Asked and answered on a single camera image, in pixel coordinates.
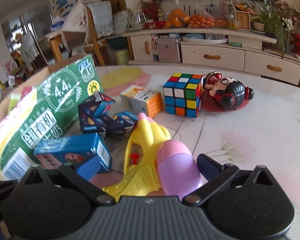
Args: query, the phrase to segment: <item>cardboard box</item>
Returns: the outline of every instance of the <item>cardboard box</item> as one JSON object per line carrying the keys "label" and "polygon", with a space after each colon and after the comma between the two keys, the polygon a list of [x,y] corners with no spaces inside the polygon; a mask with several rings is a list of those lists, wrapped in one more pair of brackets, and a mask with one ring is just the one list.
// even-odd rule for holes
{"label": "cardboard box", "polygon": [[57,169],[65,163],[77,164],[95,155],[101,162],[95,173],[108,172],[111,156],[97,133],[42,140],[34,149],[34,156],[46,169]]}
{"label": "cardboard box", "polygon": [[120,94],[122,104],[134,114],[145,113],[153,118],[162,110],[161,93],[132,85]]}
{"label": "cardboard box", "polygon": [[10,96],[0,104],[1,180],[20,179],[37,162],[37,143],[61,137],[78,118],[77,106],[102,90],[91,55],[48,66],[13,93],[21,94],[24,87],[34,89],[8,116]]}

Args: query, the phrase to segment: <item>dining table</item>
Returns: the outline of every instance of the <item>dining table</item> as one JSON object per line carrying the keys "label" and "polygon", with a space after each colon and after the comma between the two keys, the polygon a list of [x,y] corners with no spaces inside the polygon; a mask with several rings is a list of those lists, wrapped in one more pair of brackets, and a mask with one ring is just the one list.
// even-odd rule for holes
{"label": "dining table", "polygon": [[[96,70],[104,93],[116,100],[112,115],[126,110],[120,93],[131,85],[158,90],[164,98],[163,85],[174,73],[205,75],[213,71],[164,64],[106,66]],[[168,114],[164,108],[154,121],[166,127],[171,138],[184,143],[194,160],[205,154],[222,165],[232,163],[241,170],[265,165],[300,210],[300,88],[241,73],[222,71],[222,75],[253,88],[254,98],[234,111],[207,110],[203,100],[197,118]],[[80,133],[78,122],[68,135],[76,133]],[[127,139],[108,138],[105,143],[112,157],[112,170],[91,179],[99,188],[121,181]],[[162,190],[149,194],[163,195]]]}

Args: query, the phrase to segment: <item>drawer handle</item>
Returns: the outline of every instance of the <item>drawer handle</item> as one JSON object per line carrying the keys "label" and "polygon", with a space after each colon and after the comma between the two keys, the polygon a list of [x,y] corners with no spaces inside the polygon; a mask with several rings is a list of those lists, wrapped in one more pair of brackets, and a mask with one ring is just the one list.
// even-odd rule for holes
{"label": "drawer handle", "polygon": [[149,42],[148,41],[145,42],[145,48],[146,48],[146,53],[148,55],[150,55],[151,53],[150,53],[150,50],[149,50]]}
{"label": "drawer handle", "polygon": [[267,65],[267,69],[270,69],[270,70],[273,70],[273,71],[277,71],[277,72],[281,72],[282,71],[282,68],[280,68],[280,67],[274,67],[274,66],[271,66],[271,65]]}
{"label": "drawer handle", "polygon": [[221,59],[221,56],[219,56],[219,55],[211,56],[211,55],[208,55],[208,54],[204,54],[203,57],[207,58],[207,59],[215,59],[215,60]]}

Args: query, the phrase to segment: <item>small white box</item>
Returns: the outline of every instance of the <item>small white box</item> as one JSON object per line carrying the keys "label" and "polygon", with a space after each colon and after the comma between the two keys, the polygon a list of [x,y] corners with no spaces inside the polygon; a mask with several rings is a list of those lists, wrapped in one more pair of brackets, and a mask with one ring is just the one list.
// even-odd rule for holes
{"label": "small white box", "polygon": [[153,118],[162,110],[161,93],[143,87],[132,85],[120,94],[126,111],[134,114],[145,113]]}

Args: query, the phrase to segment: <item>green box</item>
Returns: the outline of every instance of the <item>green box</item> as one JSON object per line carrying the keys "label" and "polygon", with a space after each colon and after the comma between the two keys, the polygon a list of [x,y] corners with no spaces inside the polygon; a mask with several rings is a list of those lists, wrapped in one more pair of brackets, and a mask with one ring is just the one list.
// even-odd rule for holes
{"label": "green box", "polygon": [[34,147],[40,140],[63,136],[78,119],[78,105],[96,90],[103,92],[91,55],[34,87],[0,122],[0,179],[21,179],[39,163]]}

